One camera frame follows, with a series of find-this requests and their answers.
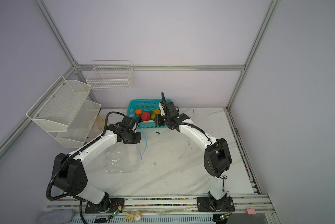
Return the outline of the yellow toy mango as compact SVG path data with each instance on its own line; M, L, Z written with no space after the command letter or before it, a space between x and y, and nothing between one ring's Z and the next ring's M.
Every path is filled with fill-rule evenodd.
M160 110L160 109L154 109L154 110L153 110L153 113L154 113L155 115L161 114L161 110Z

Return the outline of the clear zip top bag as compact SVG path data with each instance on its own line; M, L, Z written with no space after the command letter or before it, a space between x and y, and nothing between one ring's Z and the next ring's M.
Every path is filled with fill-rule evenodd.
M137 172L143 163L143 156L148 148L144 130L139 129L142 142L126 145L117 143L108 148L105 154L105 170L108 174L124 174Z

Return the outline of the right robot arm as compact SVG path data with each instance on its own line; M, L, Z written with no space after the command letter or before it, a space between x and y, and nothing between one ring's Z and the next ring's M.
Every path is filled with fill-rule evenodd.
M217 139L207 134L194 124L190 117L179 110L172 101L162 99L159 103L160 115L156 115L154 122L158 126L167 126L189 137L204 151L205 170L213 178L209 191L211 204L219 206L227 199L224 191L224 181L227 178L223 173L228 171L232 163L229 146L224 138Z

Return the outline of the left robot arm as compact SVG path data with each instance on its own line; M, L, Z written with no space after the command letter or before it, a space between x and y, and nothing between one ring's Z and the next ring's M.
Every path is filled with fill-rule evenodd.
M111 204L110 195L91 184L85 169L106 149L116 143L138 144L141 133L137 132L141 117L136 119L127 115L122 121L109 124L109 112L106 115L104 129L95 139L83 147L69 153L61 153L55 157L51 179L46 189L46 198L50 201L64 197L73 197L81 202L88 202L105 211Z

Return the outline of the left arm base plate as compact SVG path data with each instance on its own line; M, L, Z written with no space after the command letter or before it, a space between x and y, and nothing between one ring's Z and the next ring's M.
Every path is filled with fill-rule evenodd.
M84 212L85 214L113 214L119 207L123 208L124 203L124 198L109 198L103 200L100 204L88 202Z

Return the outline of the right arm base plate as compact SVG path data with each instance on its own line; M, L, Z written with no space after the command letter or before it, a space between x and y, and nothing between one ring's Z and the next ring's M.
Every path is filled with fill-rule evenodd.
M232 197L226 196L219 200L213 197L198 197L197 209L199 212L234 212L235 205Z

